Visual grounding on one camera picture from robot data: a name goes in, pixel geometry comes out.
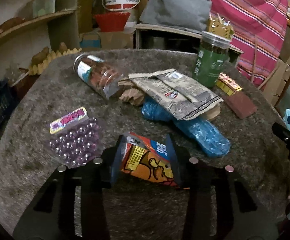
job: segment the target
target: green jar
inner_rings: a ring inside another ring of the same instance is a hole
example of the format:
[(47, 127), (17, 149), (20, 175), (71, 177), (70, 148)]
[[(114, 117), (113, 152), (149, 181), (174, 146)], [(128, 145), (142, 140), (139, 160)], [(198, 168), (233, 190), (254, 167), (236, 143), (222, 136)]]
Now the green jar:
[(197, 60), (192, 69), (192, 78), (205, 87), (211, 88), (223, 71), (228, 57), (230, 40), (209, 32), (203, 32)]

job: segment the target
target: wooden shelf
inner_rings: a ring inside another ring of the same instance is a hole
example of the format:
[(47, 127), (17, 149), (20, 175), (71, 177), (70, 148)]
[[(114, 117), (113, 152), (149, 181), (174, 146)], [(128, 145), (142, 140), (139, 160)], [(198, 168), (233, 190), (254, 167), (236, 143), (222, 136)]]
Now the wooden shelf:
[(56, 12), (53, 14), (47, 14), (38, 18), (35, 18), (33, 20), (24, 22), (22, 24), (19, 24), (5, 32), (3, 32), (2, 34), (0, 34), (0, 45), (5, 43), (8, 39), (23, 33), (27, 30), (33, 29), (41, 24), (47, 23), (51, 20), (60, 18), (62, 16), (66, 16), (66, 15), (70, 15), (73, 14), (75, 12), (75, 10), (64, 10), (64, 11), (60, 11), (60, 12)]
[[(160, 25), (152, 25), (152, 24), (144, 24), (144, 23), (139, 23), (135, 25), (136, 29), (141, 29), (141, 30), (153, 30), (153, 31), (162, 31), (162, 32), (169, 32), (169, 33), (177, 33), (181, 35), (186, 35), (194, 38), (201, 39), (202, 35), (198, 33), (193, 33), (193, 32), (188, 32), (185, 30), (180, 30), (176, 28), (171, 28), (171, 27), (166, 27), (166, 26), (160, 26)], [(240, 50), (239, 48), (233, 46), (230, 44), (230, 49), (242, 54), (244, 51)]]

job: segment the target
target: clear plastic jar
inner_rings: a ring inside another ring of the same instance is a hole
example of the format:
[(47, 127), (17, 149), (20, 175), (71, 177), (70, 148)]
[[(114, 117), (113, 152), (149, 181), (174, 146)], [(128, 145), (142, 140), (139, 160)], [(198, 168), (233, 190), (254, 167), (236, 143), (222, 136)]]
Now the clear plastic jar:
[(107, 99), (119, 90), (118, 81), (124, 77), (117, 67), (88, 53), (76, 58), (74, 71), (86, 84)]
[(228, 57), (230, 40), (209, 32), (203, 32), (197, 60), (192, 68), (192, 78), (211, 88), (223, 71)]

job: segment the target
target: clear lid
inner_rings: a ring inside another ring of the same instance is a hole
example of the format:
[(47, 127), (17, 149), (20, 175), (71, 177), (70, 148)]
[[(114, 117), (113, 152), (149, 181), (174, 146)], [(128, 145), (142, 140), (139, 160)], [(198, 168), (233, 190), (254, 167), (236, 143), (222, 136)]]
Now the clear lid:
[(214, 33), (203, 32), (203, 41), (208, 42), (211, 45), (217, 46), (222, 49), (228, 49), (230, 46), (230, 40), (221, 36), (215, 35)]

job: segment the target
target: red basket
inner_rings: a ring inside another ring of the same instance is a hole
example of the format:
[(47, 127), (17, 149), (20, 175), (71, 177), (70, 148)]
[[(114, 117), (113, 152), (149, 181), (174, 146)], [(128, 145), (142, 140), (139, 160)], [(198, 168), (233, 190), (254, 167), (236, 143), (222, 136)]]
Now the red basket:
[(101, 32), (121, 32), (125, 28), (130, 13), (105, 13), (95, 15), (96, 22), (101, 28)]

